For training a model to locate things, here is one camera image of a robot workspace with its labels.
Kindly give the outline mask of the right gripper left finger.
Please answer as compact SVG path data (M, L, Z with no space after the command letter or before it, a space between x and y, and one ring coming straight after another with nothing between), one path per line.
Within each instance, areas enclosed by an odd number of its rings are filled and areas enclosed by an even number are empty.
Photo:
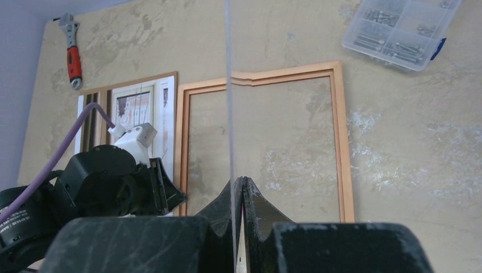
M41 272L234 272L243 179L194 216L91 217L68 222Z

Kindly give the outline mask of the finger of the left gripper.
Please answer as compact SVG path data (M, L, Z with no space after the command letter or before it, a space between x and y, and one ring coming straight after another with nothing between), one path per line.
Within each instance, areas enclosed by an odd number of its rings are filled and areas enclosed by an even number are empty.
M155 212L166 216L186 201L186 195L173 184L160 158L151 158L150 166Z

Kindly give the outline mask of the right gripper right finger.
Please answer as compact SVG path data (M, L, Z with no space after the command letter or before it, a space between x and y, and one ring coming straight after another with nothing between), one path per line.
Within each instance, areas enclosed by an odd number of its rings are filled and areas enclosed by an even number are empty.
M243 178L248 272L432 272L420 241L394 223L296 223Z

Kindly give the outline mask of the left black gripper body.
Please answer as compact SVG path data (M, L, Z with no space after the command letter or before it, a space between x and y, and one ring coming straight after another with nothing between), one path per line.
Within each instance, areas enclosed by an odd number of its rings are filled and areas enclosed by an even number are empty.
M128 151L112 145L75 154L54 190L74 218L166 214L160 159L137 163Z

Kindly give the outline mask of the plant photo print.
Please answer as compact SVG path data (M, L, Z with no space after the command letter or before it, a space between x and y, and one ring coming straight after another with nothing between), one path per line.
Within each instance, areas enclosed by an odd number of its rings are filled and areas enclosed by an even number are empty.
M176 75L169 75L138 84L106 91L107 116L113 125L131 129L150 123L157 134L148 148L149 158L160 158L173 182L174 178L174 122L176 102ZM82 144L76 154L101 145L112 145L118 138L109 132L99 113L94 113L82 129Z

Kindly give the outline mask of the copper wooden picture frame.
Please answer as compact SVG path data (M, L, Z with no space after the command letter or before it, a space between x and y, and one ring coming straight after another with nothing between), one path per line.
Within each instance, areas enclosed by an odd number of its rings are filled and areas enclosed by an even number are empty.
M256 87L323 77L329 78L331 87L340 221L354 222L355 208L342 63L329 61L261 72L235 71L232 74L232 81L236 85ZM193 95L221 92L226 89L226 78L216 78L181 84L176 90L174 180L183 193L188 191L190 99Z

